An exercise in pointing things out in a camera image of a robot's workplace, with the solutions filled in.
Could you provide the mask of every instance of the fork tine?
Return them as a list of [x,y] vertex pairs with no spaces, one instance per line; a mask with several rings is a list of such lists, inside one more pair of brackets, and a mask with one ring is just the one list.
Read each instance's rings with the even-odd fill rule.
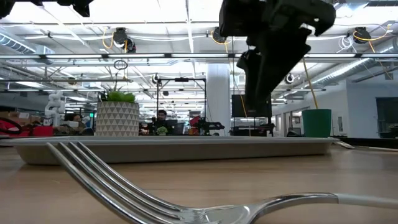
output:
[[68,146],[64,143],[59,143],[59,148],[69,157],[70,161],[78,164],[80,169],[89,177],[92,178],[96,183],[98,183],[102,188],[108,191],[113,197],[116,197],[118,200],[122,200],[123,203],[129,205],[132,210],[136,213],[140,214],[143,217],[147,217],[152,220],[152,223],[165,223],[172,224],[170,217],[166,217],[165,215],[157,215],[153,214],[146,207],[143,207],[141,204],[135,203],[135,201],[131,200],[128,196],[121,193],[118,189],[115,189],[110,183],[104,180],[99,174],[97,174],[92,168],[90,168],[87,164],[85,164]]
[[47,147],[51,150],[55,158],[61,163],[63,168],[95,199],[101,202],[105,207],[109,208],[113,213],[121,217],[128,223],[140,223],[140,224],[150,224],[152,223],[146,217],[142,217],[136,214],[123,204],[117,202],[112,196],[101,190],[98,185],[90,180],[87,175],[82,173],[77,167],[75,167],[56,147],[52,144],[47,143]]
[[80,147],[78,147],[76,144],[70,142],[69,145],[72,147],[71,150],[80,157],[80,159],[85,163],[88,164],[91,168],[96,170],[98,173],[100,173],[103,177],[107,178],[111,183],[116,185],[119,189],[121,189],[123,192],[127,193],[128,196],[136,199],[140,204],[145,206],[146,208],[153,210],[154,212],[157,212],[161,215],[165,215],[166,217],[169,218],[174,218],[176,220],[179,220],[179,217],[175,214],[172,213],[172,211],[168,210],[165,207],[160,206],[157,203],[153,203],[151,201],[146,200],[143,198],[141,195],[133,192],[129,188],[127,188],[125,185],[121,184],[116,180],[114,177],[112,177],[109,173],[107,173],[99,164],[97,164],[92,158],[87,156]]
[[130,181],[128,181],[126,178],[124,178],[122,175],[117,173],[114,169],[112,169],[107,163],[102,161],[94,152],[92,152],[87,146],[85,146],[83,143],[78,142],[78,145],[80,146],[80,149],[88,156],[90,157],[93,161],[96,162],[100,167],[102,167],[104,170],[106,170],[111,176],[114,178],[118,179],[121,183],[123,183],[128,189],[132,190],[136,194],[142,196],[142,198],[146,199],[147,201],[150,201],[152,203],[156,203],[158,205],[161,205],[165,208],[168,208],[170,210],[174,211],[181,211],[182,208],[178,205],[174,205],[172,203],[166,202],[158,197],[155,197],[144,190],[142,190],[140,187],[134,185]]

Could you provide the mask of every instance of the white robot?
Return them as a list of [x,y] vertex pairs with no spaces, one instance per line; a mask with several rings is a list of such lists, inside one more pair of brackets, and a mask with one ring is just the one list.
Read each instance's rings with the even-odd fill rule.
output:
[[62,96],[62,91],[55,91],[50,94],[49,103],[44,110],[44,126],[50,126],[52,124],[54,127],[57,127],[60,125],[60,114],[65,113],[65,102],[61,100]]

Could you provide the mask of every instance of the white geometric planter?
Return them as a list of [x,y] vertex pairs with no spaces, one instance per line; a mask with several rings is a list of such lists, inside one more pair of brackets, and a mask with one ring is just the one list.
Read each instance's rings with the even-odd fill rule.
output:
[[126,102],[98,102],[96,136],[138,136],[139,105]]

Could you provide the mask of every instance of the potted plant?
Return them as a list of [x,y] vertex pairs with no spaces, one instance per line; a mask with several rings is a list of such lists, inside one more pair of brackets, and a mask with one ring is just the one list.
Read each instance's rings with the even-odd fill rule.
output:
[[161,136],[165,136],[167,134],[167,128],[165,128],[165,127],[160,127],[156,131],[157,131],[157,134],[161,135]]
[[139,132],[139,105],[132,93],[109,88],[97,104],[96,136],[133,137]]

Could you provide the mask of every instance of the desk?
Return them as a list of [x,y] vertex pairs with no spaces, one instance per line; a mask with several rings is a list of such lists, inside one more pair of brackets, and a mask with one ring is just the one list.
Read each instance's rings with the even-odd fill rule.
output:
[[[148,192],[194,207],[257,202],[294,192],[344,192],[398,198],[398,153],[335,148],[330,156],[113,166]],[[7,224],[122,224],[61,167],[27,166],[0,149],[0,217]],[[257,223],[397,223],[395,210],[302,205]]]

